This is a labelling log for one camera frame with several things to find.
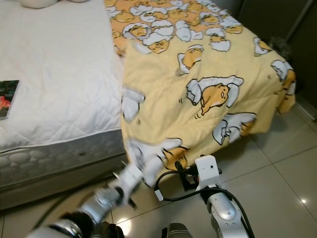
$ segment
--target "black cable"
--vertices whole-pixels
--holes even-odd
[[[155,185],[155,188],[154,190],[159,190],[159,181],[166,175],[169,175],[169,174],[182,174],[182,173],[186,173],[187,170],[185,171],[169,171],[169,172],[166,172],[166,173],[163,173],[157,180],[156,182],[156,185]],[[241,213],[242,213],[242,217],[244,218],[245,220],[245,225],[247,227],[246,229],[246,232],[248,233],[249,237],[250,238],[255,238],[254,236],[254,233],[253,233],[253,230],[251,228],[251,224],[249,222],[249,219],[247,217],[247,214],[246,212],[244,211],[241,203],[239,202],[239,200],[232,194],[230,193],[228,190],[225,190],[225,189],[222,189],[222,188],[219,188],[219,187],[207,187],[207,188],[204,188],[202,190],[199,190],[199,191],[195,191],[195,192],[192,192],[190,194],[187,194],[187,195],[184,195],[184,196],[181,196],[181,197],[177,197],[177,198],[166,198],[162,195],[163,197],[163,200],[164,201],[168,201],[168,202],[174,202],[174,201],[180,201],[180,200],[183,200],[183,199],[186,199],[186,198],[189,198],[189,197],[192,197],[196,194],[200,194],[202,192],[205,192],[205,191],[216,191],[216,192],[223,192],[224,194],[226,194],[229,198],[233,199],[235,201],[235,203],[238,205],[238,207],[240,208],[241,210]]]
[[[67,198],[69,198],[70,196],[72,196],[73,194],[77,193],[78,191],[80,190],[83,190],[84,188],[88,187],[88,186],[92,186],[94,184],[97,184],[97,183],[100,183],[102,181],[104,181],[105,179],[109,179],[109,177],[107,178],[103,178],[105,176],[105,174],[101,174],[101,175],[98,175],[96,177],[94,177],[93,179],[89,180],[88,182],[76,187],[76,188],[73,188],[73,189],[70,189],[68,191],[67,194],[65,194],[63,197],[61,197],[59,200],[57,200],[41,217],[40,219],[37,221],[37,223],[34,225],[33,229],[37,229],[38,227],[40,227],[43,222],[47,219],[47,217],[63,202],[65,201]]]

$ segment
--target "tile floor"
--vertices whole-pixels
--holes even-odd
[[[244,206],[256,238],[317,237],[317,124],[300,107],[276,115],[267,134],[241,139],[214,155],[223,171],[223,186]],[[182,194],[180,186],[173,177],[163,182],[163,193],[178,196]],[[68,198],[45,223],[74,209],[94,188]],[[106,218],[119,224],[129,238],[159,238],[170,222],[184,223],[195,238],[215,237],[199,196],[160,203],[151,190],[144,188],[132,198],[138,205],[136,210],[117,208]],[[2,238],[25,237],[57,199],[1,214]]]

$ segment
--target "book cover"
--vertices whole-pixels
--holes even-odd
[[[0,120],[7,119],[19,80],[0,81]]]

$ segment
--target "quilted mattress top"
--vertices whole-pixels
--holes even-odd
[[[20,80],[0,152],[120,128],[123,64],[103,1],[43,9],[0,0],[0,80]]]

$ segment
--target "cartoon print blanket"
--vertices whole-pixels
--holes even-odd
[[[250,133],[295,102],[295,73],[210,0],[105,0],[125,55],[122,134],[130,160],[183,166]]]

